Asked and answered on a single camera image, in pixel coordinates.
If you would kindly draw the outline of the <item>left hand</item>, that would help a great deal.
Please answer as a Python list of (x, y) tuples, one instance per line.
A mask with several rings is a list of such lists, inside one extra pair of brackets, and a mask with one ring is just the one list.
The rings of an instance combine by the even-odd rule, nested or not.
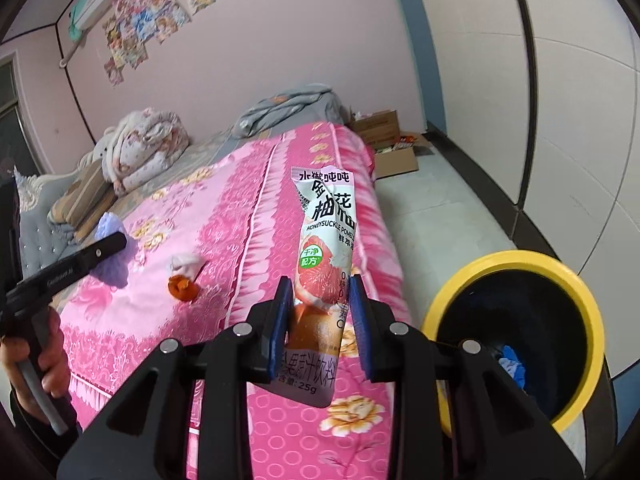
[[(63, 348), (64, 334), (60, 327), (60, 316), (52, 308), (48, 309), (48, 313), (49, 338), (47, 345), (38, 356), (40, 370), (44, 373), (41, 385), (45, 393), (54, 398), (62, 398), (68, 393), (70, 367)], [(15, 391), (18, 404), (26, 413), (48, 424), (46, 415), (40, 410), (17, 366), (19, 362), (28, 359), (29, 351), (28, 342), (22, 338), (3, 337), (1, 339), (1, 364)]]

